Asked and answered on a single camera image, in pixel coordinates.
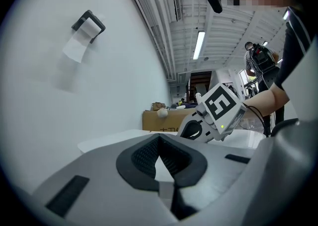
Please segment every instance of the cardboard box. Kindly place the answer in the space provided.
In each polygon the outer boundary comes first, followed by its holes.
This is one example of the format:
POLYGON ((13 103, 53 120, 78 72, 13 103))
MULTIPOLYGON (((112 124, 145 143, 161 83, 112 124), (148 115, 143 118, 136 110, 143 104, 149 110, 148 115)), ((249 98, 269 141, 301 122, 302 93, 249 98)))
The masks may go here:
POLYGON ((159 118, 156 111, 144 111, 143 113, 143 130, 144 131, 161 131, 177 132, 183 119, 195 112, 193 109, 168 110, 166 118, 159 118))

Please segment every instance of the black slot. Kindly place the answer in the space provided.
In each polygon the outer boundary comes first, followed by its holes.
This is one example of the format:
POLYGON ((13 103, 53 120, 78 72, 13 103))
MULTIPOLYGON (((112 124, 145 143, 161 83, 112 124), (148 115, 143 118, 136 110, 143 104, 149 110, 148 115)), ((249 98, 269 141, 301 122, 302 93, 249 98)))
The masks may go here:
POLYGON ((202 126, 200 125, 200 122, 198 122, 196 120, 191 120, 183 128, 183 131, 182 131, 180 137, 190 139, 190 140, 195 140, 201 134, 202 134, 202 126))
POLYGON ((225 156, 225 158, 229 159, 229 160, 245 163, 245 164, 248 164, 248 162, 250 160, 250 158, 239 156, 239 155, 235 155, 235 154, 228 154, 228 155, 225 156))
POLYGON ((46 205, 46 208, 58 216, 64 217, 88 182, 87 177, 73 177, 46 205))

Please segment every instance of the striped shirt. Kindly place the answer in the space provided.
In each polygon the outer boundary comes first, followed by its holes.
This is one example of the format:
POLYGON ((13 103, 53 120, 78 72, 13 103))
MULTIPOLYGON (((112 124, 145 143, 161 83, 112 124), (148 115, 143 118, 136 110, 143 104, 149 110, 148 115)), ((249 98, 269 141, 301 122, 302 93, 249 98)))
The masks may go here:
MULTIPOLYGON (((269 49, 270 53, 273 54, 274 50, 271 48, 268 48, 265 46, 265 48, 269 49)), ((258 68, 256 68, 254 61, 252 60, 252 57, 249 54, 249 51, 246 51, 245 56, 244 56, 244 66, 245 70, 250 70, 253 69, 255 76, 257 78, 257 82, 260 83, 263 81, 263 73, 258 71, 258 68)))

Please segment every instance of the white wall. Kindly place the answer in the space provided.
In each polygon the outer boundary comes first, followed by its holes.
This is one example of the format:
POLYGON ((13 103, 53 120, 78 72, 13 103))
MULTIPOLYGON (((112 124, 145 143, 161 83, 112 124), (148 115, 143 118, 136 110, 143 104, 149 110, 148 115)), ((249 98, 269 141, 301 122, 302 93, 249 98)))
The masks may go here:
POLYGON ((238 95, 240 97, 241 101, 245 100, 245 95, 244 95, 244 85, 243 82, 239 76, 239 73, 236 74, 236 70, 229 70, 231 80, 233 81, 234 88, 238 92, 238 95))
POLYGON ((179 85, 179 92, 177 92, 176 86, 170 87, 170 93, 172 97, 172 103, 179 102, 181 98, 184 98, 185 100, 187 99, 185 96, 185 93, 186 93, 185 84, 179 85))
POLYGON ((170 104, 133 0, 19 0, 3 29, 1 156, 27 192, 77 158, 78 143, 141 129, 152 102, 170 104), (105 16, 106 30, 78 64, 62 49, 88 9, 105 16))
POLYGON ((228 70, 216 70, 220 83, 230 83, 233 82, 228 70))
POLYGON ((211 79, 210 79, 210 85, 209 85, 209 91, 219 83, 219 78, 216 73, 216 71, 212 71, 211 73, 211 79))

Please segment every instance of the toilet paper holder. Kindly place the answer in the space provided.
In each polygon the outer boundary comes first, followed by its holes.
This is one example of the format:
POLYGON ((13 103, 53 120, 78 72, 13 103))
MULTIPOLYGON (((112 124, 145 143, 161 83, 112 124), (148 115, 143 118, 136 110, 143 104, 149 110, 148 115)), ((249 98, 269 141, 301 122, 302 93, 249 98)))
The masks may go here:
MULTIPOLYGON (((76 23, 74 25, 72 25, 72 29, 74 29, 75 31, 77 31, 80 26, 88 19, 90 18, 91 20, 93 20, 96 25, 98 25, 101 29, 101 31, 99 32, 99 34, 101 34, 104 30, 105 30, 105 26, 103 25, 103 23, 93 14, 93 12, 91 12, 91 10, 87 10, 80 18, 78 21, 76 21, 76 23)), ((94 38, 91 39, 90 43, 93 43, 93 41, 95 40, 95 38, 99 35, 97 34, 94 38)))

